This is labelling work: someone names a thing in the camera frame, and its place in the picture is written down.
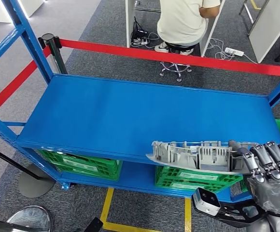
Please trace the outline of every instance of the gray carpet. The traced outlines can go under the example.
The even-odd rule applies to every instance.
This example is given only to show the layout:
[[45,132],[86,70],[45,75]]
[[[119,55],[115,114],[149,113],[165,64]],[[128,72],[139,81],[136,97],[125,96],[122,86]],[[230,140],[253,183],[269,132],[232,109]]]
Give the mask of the gray carpet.
[[[143,7],[146,7],[149,1],[141,2]],[[241,4],[241,2],[227,0],[214,37],[223,40],[225,46],[244,51],[251,59],[256,60],[246,37],[247,29],[244,21],[246,14],[237,15]],[[158,4],[150,3],[149,6],[158,7]],[[125,0],[102,0],[80,40],[125,46],[125,16],[122,12],[125,12]],[[155,32],[158,15],[137,12],[137,18],[144,29]],[[211,50],[206,56],[213,57],[215,52]],[[271,55],[268,55],[264,62],[273,63],[272,57],[278,52],[278,49],[275,46],[270,51]],[[195,51],[195,55],[198,53],[198,49]],[[245,58],[235,60],[247,61]],[[176,76],[172,73],[160,77],[158,74],[161,65],[158,62],[80,50],[72,51],[66,66],[70,74],[259,94],[268,94],[280,82],[280,77],[275,76],[193,67],[192,73],[184,73],[183,80],[177,83]],[[275,114],[280,118],[280,104],[275,107]],[[7,188],[7,192],[0,197],[0,218],[7,219],[13,212],[28,204],[40,204],[49,209],[54,215],[56,232],[84,229],[90,220],[100,216],[106,192],[105,188],[81,185],[65,192],[60,190],[59,186],[55,186],[45,196],[26,199],[18,193],[17,176],[17,174],[15,179],[11,180],[10,184],[5,180],[0,183],[0,186],[4,185]],[[108,221],[161,231],[183,231],[183,199],[122,190],[115,190],[112,199]],[[226,226],[194,210],[192,210],[192,230],[194,232],[245,231]]]
[[[100,0],[90,2],[78,0],[77,4],[70,0],[48,0],[32,15],[29,21],[37,37],[51,32],[62,38],[78,40],[99,3]],[[14,28],[12,24],[0,23],[0,41],[12,28]],[[61,50],[64,59],[67,59],[71,52],[71,49]],[[0,58],[0,92],[31,60],[32,56],[22,39],[17,39]],[[43,94],[45,85],[39,71],[33,72],[0,108],[0,119],[26,122]],[[21,129],[11,128],[15,133],[19,133]],[[15,150],[0,139],[0,152],[11,158]],[[6,167],[6,162],[0,160],[0,178]]]

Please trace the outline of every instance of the sneaker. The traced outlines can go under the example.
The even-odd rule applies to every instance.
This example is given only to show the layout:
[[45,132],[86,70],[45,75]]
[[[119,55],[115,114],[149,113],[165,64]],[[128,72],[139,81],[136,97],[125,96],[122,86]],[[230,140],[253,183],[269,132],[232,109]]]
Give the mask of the sneaker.
[[187,51],[180,51],[180,54],[186,56],[186,55],[192,54],[193,51],[194,51],[194,49],[192,48],[192,49],[187,50]]
[[164,53],[168,53],[169,48],[167,46],[165,42],[162,42],[160,45],[155,46],[154,50],[156,52],[164,52]]

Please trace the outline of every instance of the white shirt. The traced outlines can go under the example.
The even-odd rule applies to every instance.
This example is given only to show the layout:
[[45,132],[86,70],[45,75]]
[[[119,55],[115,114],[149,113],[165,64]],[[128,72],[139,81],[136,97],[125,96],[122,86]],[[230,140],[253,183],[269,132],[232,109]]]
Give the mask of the white shirt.
[[220,5],[220,0],[160,0],[161,18],[157,24],[158,34],[172,44],[187,44],[197,41],[205,31],[206,20],[199,8]]

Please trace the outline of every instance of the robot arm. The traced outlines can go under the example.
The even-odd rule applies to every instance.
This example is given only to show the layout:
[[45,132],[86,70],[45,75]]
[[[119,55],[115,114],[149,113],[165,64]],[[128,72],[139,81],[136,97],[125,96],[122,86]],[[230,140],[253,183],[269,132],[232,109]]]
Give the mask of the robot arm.
[[[192,196],[195,209],[237,228],[263,220],[268,214],[280,217],[280,145],[268,142],[247,150],[231,140],[229,146],[235,151],[232,156],[242,157],[248,168],[250,173],[247,178],[249,190],[254,199],[223,203],[219,202],[214,193],[198,188]],[[248,215],[247,208],[249,206],[254,206],[258,213],[256,216]],[[233,216],[241,216],[244,219],[235,219]]]

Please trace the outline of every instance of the blue metal shelf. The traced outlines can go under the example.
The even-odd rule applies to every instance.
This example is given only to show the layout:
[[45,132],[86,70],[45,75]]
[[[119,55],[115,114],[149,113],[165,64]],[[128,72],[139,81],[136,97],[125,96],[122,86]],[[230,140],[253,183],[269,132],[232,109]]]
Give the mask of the blue metal shelf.
[[[125,189],[175,197],[191,197],[194,193],[194,191],[189,190],[155,187],[155,167],[155,165],[144,163],[123,162],[119,181],[111,181],[72,173],[62,173],[62,180],[85,185],[113,187],[115,189]],[[217,195],[220,200],[231,202],[229,188],[219,192]]]
[[[2,0],[15,29],[0,43],[0,57],[21,37],[49,84],[22,132],[2,122],[0,138],[68,189],[71,182],[171,196],[192,191],[156,188],[155,171],[145,155],[153,140],[229,139],[280,143],[271,110],[280,101],[280,84],[269,96],[54,74],[17,0]],[[125,160],[118,182],[60,173],[32,148]],[[217,195],[233,199],[229,189]]]
[[16,142],[152,164],[154,140],[229,139],[278,143],[280,133],[264,96],[54,75]]

